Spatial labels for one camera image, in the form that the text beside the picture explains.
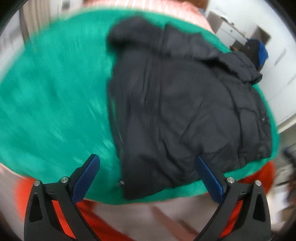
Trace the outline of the black puffer jacket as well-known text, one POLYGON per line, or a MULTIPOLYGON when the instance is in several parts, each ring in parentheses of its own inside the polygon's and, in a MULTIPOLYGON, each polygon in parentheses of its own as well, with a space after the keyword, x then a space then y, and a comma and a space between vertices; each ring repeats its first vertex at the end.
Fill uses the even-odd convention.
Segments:
POLYGON ((225 173, 271 156, 270 118, 254 88, 262 75, 245 54, 138 16, 107 40, 117 51, 108 110, 125 199, 199 180, 197 157, 225 173))

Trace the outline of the orange red garment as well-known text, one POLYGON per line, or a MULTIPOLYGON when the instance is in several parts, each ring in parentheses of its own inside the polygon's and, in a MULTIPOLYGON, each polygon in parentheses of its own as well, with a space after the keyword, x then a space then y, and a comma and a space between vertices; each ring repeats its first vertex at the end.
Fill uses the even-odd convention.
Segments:
MULTIPOLYGON (((77 240, 58 201, 44 190, 45 185, 34 186, 36 179, 23 178, 16 183, 15 204, 19 218, 24 222, 25 240, 77 240)), ((109 226, 93 212, 96 202, 82 200, 71 205, 76 225, 82 225, 83 240, 130 240, 131 238, 109 226)))

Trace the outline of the green plush blanket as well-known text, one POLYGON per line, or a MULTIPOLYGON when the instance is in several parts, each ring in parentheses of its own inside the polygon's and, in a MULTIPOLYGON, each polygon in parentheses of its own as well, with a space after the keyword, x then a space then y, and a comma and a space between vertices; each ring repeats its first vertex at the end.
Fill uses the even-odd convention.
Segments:
MULTIPOLYGON (((171 25, 185 33, 200 33, 220 51, 231 52, 208 30, 161 14, 125 9, 66 14, 26 42, 1 81, 2 164, 49 183, 71 174, 91 154, 97 154, 101 168, 86 198, 106 204, 148 203, 205 193, 199 179, 140 199, 123 197, 121 162, 108 110, 108 83, 117 51, 107 36, 119 22, 136 16, 160 28, 171 25)), ((258 83, 254 88, 270 118, 272 153, 225 172, 237 179, 257 172, 278 152, 273 115, 258 83)))

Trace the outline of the blue garment on chair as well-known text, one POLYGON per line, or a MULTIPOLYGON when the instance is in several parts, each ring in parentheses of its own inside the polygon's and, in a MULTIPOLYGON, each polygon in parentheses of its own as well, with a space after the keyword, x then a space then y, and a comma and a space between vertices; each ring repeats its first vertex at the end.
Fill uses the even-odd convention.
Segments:
POLYGON ((254 60, 255 60, 255 67, 258 71, 260 71, 266 60, 268 59, 268 52, 263 44, 262 41, 258 39, 251 39, 255 44, 255 54, 254 54, 254 60))

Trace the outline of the black coat on chair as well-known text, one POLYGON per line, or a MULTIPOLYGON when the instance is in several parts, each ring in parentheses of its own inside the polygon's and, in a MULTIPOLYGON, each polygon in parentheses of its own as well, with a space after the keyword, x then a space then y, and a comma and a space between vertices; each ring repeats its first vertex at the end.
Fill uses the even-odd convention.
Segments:
POLYGON ((260 42, 258 40, 248 40, 246 44, 240 48, 240 52, 244 53, 254 64, 255 68, 260 71, 262 69, 259 64, 259 48, 260 42))

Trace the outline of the white desk with drawer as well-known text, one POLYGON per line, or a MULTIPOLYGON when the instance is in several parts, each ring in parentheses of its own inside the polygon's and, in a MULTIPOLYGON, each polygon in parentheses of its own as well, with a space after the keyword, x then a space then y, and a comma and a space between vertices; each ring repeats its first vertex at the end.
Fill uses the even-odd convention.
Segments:
POLYGON ((210 11, 207 21, 215 35, 226 47, 240 49, 246 44, 246 37, 224 17, 210 11))

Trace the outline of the beige curtain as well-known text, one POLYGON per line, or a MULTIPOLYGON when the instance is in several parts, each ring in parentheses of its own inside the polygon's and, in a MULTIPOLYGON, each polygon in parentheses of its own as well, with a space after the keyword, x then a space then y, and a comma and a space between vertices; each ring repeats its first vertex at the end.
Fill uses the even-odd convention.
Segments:
POLYGON ((50 22, 50 1, 29 0, 19 10, 20 29, 23 40, 29 40, 32 35, 50 22))

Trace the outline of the pink striped bed sheet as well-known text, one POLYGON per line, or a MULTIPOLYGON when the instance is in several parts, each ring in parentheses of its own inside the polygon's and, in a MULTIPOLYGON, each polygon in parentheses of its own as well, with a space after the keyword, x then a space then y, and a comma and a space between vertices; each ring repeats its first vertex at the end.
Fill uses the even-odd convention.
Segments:
POLYGON ((196 6, 190 1, 84 1, 84 5, 150 11, 184 20, 209 32, 213 32, 209 22, 202 14, 202 7, 196 6))

